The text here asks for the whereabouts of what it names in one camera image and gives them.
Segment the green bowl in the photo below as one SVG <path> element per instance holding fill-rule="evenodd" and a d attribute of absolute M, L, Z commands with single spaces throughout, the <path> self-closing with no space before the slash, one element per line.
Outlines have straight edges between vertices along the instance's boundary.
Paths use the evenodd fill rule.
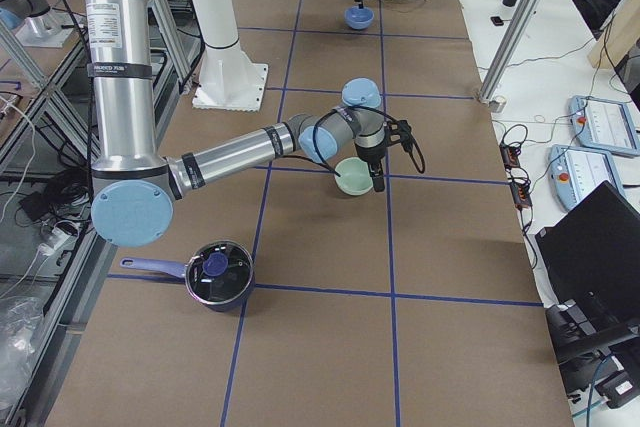
<path fill-rule="evenodd" d="M 358 157 L 341 160 L 335 166 L 334 180 L 343 193 L 351 196 L 364 195 L 373 188 L 368 165 Z"/>

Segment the blue bowl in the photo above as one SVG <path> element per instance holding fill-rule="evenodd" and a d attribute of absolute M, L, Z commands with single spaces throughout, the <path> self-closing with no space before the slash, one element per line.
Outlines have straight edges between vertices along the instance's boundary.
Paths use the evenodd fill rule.
<path fill-rule="evenodd" d="M 368 7 L 352 6 L 344 11 L 346 25 L 353 30 L 365 30 L 374 20 L 374 12 Z"/>

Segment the small black puck device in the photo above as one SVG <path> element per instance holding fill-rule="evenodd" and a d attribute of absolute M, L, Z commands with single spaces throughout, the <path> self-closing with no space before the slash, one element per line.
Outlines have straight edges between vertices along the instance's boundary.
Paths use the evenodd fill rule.
<path fill-rule="evenodd" d="M 504 20 L 501 17 L 498 16 L 493 16 L 490 18 L 492 24 L 494 26 L 503 26 L 504 25 Z"/>

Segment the blue saucepan with lid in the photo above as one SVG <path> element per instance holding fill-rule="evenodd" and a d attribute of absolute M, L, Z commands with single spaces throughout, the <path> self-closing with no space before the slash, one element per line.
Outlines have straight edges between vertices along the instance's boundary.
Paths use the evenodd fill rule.
<path fill-rule="evenodd" d="M 186 263 L 124 257 L 120 266 L 161 272 L 184 281 L 189 295 L 216 312 L 241 306 L 253 292 L 255 270 L 251 254 L 231 240 L 215 241 L 197 250 Z"/>

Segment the near teach pendant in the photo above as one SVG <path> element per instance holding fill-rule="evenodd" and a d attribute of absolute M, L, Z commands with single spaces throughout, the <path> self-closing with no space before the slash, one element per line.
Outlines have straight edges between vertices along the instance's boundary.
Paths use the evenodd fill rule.
<path fill-rule="evenodd" d="M 613 156 L 604 150 L 555 144 L 549 153 L 549 177 L 567 211 L 605 181 L 625 196 Z"/>

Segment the teach pendant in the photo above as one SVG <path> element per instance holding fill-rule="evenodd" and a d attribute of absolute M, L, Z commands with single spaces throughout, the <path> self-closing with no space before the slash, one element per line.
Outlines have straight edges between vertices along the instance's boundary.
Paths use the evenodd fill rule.
<path fill-rule="evenodd" d="M 604 150 L 555 144 L 549 153 L 549 177 L 567 211 L 605 181 L 625 196 L 613 156 Z"/>
<path fill-rule="evenodd" d="M 625 157 L 639 156 L 639 137 L 624 102 L 573 96 L 568 103 L 571 125 L 579 143 Z"/>

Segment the black laptop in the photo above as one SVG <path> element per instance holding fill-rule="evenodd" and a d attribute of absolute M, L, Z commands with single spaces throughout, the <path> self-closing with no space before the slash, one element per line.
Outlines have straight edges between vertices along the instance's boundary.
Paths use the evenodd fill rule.
<path fill-rule="evenodd" d="M 621 320 L 639 314 L 639 212 L 611 183 L 535 239 L 558 300 L 593 294 Z"/>

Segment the far teach pendant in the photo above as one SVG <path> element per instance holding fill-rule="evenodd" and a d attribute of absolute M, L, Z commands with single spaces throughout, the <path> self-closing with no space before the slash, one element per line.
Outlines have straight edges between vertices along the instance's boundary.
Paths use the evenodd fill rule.
<path fill-rule="evenodd" d="M 639 156 L 639 137 L 624 102 L 573 96 L 568 103 L 571 125 L 579 143 L 625 157 Z"/>

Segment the clear plastic bag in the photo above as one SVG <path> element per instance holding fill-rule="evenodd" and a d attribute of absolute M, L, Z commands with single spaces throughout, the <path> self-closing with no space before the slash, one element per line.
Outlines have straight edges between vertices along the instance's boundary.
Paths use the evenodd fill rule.
<path fill-rule="evenodd" d="M 31 377 L 44 322 L 43 301 L 13 296 L 1 300 L 1 408 L 13 405 Z"/>

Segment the aluminium frame post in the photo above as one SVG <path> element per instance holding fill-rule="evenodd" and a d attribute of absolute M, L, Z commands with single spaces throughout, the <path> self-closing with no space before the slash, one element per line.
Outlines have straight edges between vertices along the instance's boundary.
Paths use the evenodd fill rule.
<path fill-rule="evenodd" d="M 540 0 L 518 1 L 515 11 L 512 13 L 509 26 L 486 72 L 483 83 L 478 91 L 477 99 L 479 102 L 485 104 L 491 113 L 501 113 L 506 105 L 506 100 L 496 95 L 495 91 L 529 21 L 536 11 L 539 1 Z"/>

